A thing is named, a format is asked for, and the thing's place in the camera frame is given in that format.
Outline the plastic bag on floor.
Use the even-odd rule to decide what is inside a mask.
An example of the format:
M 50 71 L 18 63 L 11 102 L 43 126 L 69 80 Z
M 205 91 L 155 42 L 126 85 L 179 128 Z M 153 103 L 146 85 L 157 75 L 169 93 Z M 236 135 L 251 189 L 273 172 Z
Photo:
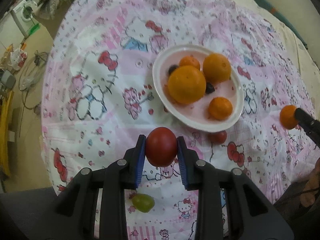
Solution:
M 23 67 L 27 57 L 27 52 L 20 48 L 12 51 L 10 54 L 10 62 L 13 70 L 19 71 Z

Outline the green grape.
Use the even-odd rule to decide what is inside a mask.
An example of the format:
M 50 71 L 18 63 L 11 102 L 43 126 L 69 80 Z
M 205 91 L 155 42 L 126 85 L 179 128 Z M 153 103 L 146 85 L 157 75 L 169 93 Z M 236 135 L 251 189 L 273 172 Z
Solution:
M 132 197 L 133 206 L 142 213 L 148 213 L 153 209 L 155 200 L 147 194 L 135 194 Z

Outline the small tangerine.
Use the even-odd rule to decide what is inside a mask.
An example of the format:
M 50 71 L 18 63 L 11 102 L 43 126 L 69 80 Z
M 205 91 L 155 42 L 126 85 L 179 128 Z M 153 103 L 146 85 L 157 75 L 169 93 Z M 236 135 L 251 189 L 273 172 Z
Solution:
M 179 66 L 193 66 L 198 70 L 201 68 L 199 61 L 193 56 L 184 56 L 181 58 L 179 61 Z
M 232 103 L 224 97 L 213 98 L 208 106 L 208 114 L 215 120 L 226 120 L 233 112 Z
M 285 129 L 294 129 L 298 125 L 298 121 L 295 119 L 296 109 L 297 107 L 294 105 L 287 105 L 281 109 L 279 120 Z

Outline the large orange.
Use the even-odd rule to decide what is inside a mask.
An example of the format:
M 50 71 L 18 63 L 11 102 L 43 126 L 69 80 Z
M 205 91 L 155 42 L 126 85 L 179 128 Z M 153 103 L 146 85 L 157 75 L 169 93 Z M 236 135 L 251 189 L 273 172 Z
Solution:
M 169 76 L 167 89 L 177 103 L 189 105 L 205 95 L 206 79 L 195 67 L 180 66 Z

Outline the pink cartoon cat bedsheet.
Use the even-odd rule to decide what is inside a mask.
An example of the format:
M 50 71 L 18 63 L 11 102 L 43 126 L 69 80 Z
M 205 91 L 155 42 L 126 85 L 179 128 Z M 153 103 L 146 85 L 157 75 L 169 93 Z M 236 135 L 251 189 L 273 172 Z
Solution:
M 319 68 L 254 0 L 75 0 L 41 118 L 36 237 L 319 238 Z

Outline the yellow wooden frame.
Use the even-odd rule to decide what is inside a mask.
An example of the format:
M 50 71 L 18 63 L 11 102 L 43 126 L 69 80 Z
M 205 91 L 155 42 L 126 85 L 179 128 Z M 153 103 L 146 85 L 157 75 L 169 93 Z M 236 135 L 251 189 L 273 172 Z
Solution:
M 8 97 L 4 99 L 1 107 L 1 128 L 0 128 L 0 154 L 1 171 L 8 177 L 11 176 L 8 157 L 8 139 L 9 139 L 9 111 L 14 97 L 14 92 L 10 91 Z

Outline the dark grape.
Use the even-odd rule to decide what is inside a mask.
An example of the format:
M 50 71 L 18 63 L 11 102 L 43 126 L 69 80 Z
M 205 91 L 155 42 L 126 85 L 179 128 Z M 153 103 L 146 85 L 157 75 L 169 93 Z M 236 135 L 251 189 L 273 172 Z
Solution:
M 213 92 L 215 92 L 215 87 L 210 82 L 207 82 L 205 93 L 212 94 Z
M 176 70 L 177 68 L 178 68 L 178 65 L 176 64 L 171 65 L 168 69 L 168 75 L 171 75 L 173 71 Z

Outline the medium orange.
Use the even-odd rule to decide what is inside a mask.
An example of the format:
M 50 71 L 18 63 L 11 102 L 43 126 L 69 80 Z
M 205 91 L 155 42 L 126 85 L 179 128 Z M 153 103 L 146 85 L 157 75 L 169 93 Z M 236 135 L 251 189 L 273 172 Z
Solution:
M 232 71 L 227 57 L 219 53 L 213 53 L 205 57 L 202 70 L 206 80 L 212 85 L 229 80 Z

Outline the white washing machine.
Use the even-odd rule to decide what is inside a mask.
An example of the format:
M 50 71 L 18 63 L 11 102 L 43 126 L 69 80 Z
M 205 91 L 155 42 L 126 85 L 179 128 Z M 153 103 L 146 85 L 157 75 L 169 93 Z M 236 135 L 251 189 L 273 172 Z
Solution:
M 38 24 L 34 18 L 37 3 L 34 0 L 20 0 L 11 10 L 11 15 L 25 38 L 31 34 L 31 29 Z

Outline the red cherry tomato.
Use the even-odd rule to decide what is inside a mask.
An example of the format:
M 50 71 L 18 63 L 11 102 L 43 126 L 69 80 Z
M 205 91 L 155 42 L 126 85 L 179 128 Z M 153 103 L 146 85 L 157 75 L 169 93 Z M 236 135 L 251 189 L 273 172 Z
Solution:
M 209 133 L 208 139 L 212 144 L 221 145 L 224 144 L 227 139 L 227 132 L 226 131 L 220 131 L 215 133 Z
M 146 139 L 145 156 L 155 167 L 167 167 L 177 154 L 177 139 L 166 127 L 158 127 L 150 132 Z

